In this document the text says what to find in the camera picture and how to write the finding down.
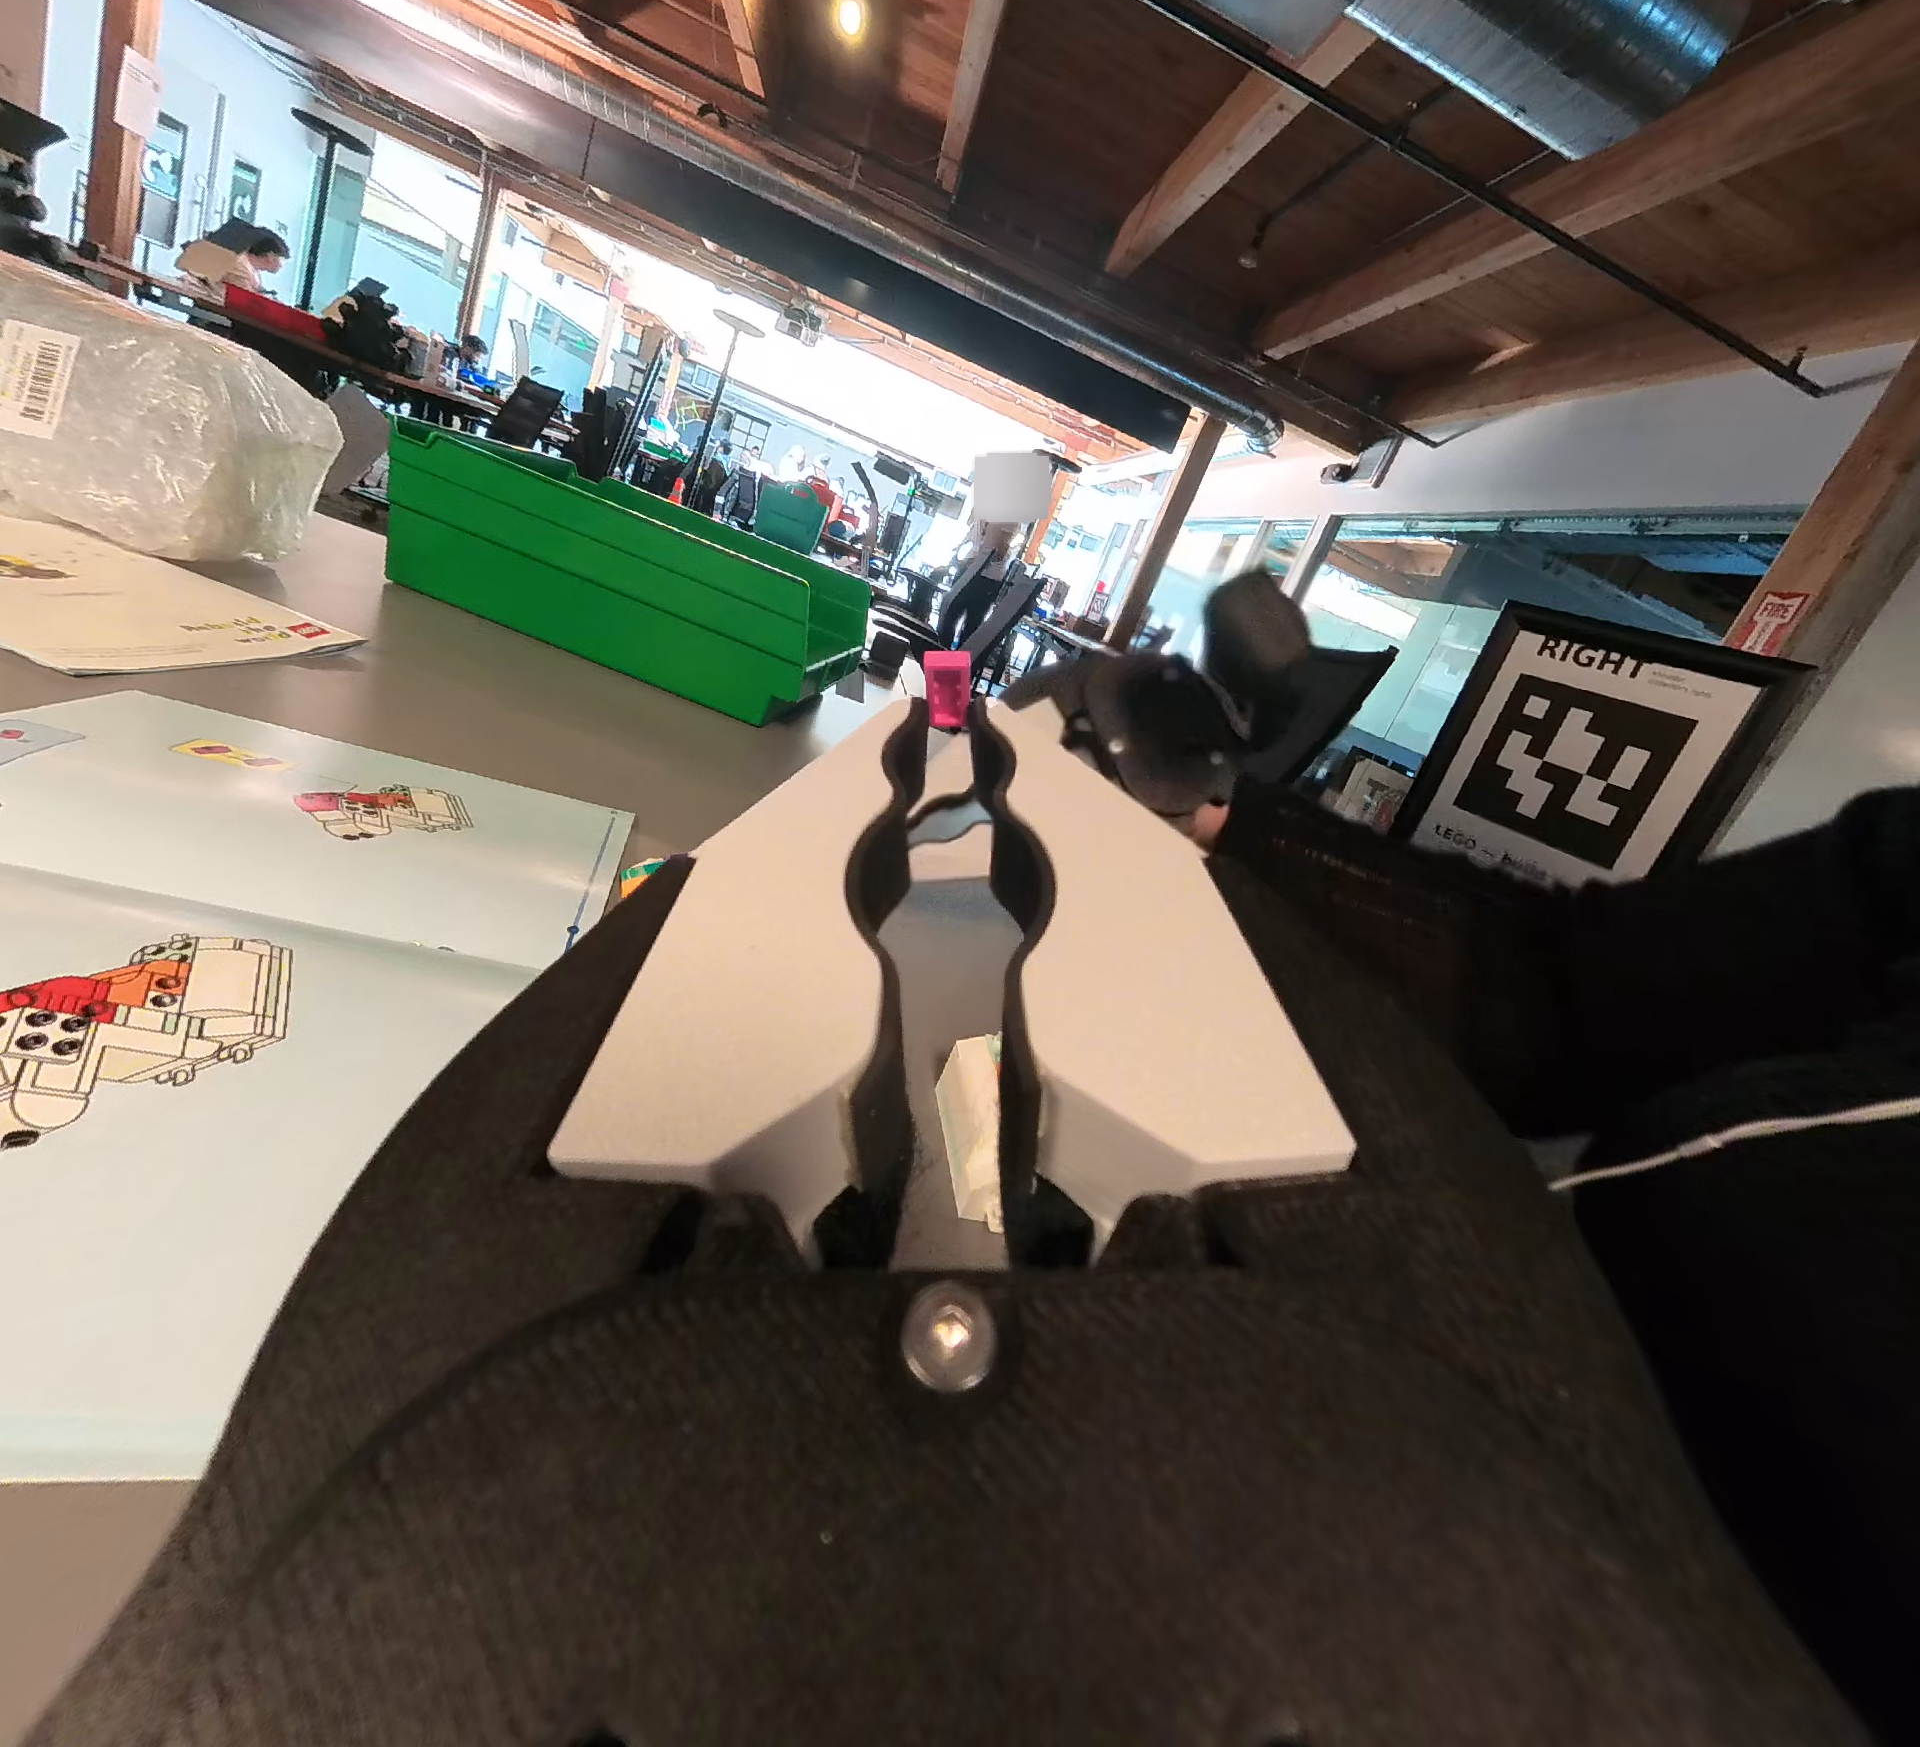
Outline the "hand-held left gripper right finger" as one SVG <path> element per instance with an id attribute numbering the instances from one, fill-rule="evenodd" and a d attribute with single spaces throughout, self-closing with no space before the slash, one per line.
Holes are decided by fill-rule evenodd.
<path id="1" fill-rule="evenodd" d="M 1355 1155 L 1208 857 L 1063 744 L 1054 704 L 975 704 L 1000 997 L 1012 1253 L 1100 1253 L 1147 1194 L 1334 1179 Z"/>

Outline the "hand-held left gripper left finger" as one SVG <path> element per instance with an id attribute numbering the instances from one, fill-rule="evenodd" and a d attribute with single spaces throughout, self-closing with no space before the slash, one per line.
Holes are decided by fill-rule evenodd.
<path id="1" fill-rule="evenodd" d="M 911 1173 L 896 970 L 919 704 L 696 842 L 544 1164 L 769 1202 L 803 1261 L 883 1271 Z"/>

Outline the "framed marker sign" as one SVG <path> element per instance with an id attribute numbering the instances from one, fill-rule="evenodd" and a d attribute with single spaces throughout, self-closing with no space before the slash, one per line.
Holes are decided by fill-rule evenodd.
<path id="1" fill-rule="evenodd" d="M 1387 841 L 1528 887 L 1700 865 L 1810 668 L 1507 603 Z"/>

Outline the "green plastic bin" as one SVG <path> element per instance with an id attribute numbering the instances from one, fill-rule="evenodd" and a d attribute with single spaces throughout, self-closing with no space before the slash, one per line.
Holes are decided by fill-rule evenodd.
<path id="1" fill-rule="evenodd" d="M 386 576 L 738 723 L 853 678 L 868 622 L 853 576 L 412 418 L 391 418 Z"/>

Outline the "pale blue instruction booklet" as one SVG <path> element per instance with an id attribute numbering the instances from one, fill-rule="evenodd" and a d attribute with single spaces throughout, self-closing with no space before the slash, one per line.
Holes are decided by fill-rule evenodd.
<path id="1" fill-rule="evenodd" d="M 327 1209 L 633 809 L 159 690 L 4 713 L 4 1481 L 191 1481 Z"/>

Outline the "person's body black clothing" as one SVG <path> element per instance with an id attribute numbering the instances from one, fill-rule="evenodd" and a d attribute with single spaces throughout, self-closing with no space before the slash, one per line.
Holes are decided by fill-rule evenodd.
<path id="1" fill-rule="evenodd" d="M 1920 1734 L 1920 1133 L 1642 1110 L 1568 1189 L 1728 1539 L 1875 1741 Z"/>

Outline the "white instruction booklet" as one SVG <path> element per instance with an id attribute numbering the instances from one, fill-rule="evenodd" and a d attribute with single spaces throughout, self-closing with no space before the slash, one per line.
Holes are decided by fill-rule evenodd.
<path id="1" fill-rule="evenodd" d="M 0 570 L 0 646 L 60 678 L 219 671 L 361 647 L 361 635 L 165 560 Z"/>

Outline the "black desk device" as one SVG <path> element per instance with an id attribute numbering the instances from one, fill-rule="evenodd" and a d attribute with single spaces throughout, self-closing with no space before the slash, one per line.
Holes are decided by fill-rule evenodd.
<path id="1" fill-rule="evenodd" d="M 391 288 L 361 278 L 322 303 L 322 346 L 355 368 L 412 375 L 412 330 L 393 320 Z"/>
<path id="2" fill-rule="evenodd" d="M 60 126 L 0 95 L 0 247 L 49 269 L 69 263 L 69 247 L 45 228 L 49 213 L 38 200 L 38 154 L 60 139 Z"/>

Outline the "clear plastic bag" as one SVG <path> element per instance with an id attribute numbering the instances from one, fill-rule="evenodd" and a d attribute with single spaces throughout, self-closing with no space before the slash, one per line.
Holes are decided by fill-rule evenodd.
<path id="1" fill-rule="evenodd" d="M 165 560 L 292 557 L 341 423 L 253 354 L 0 260 L 0 507 Z"/>

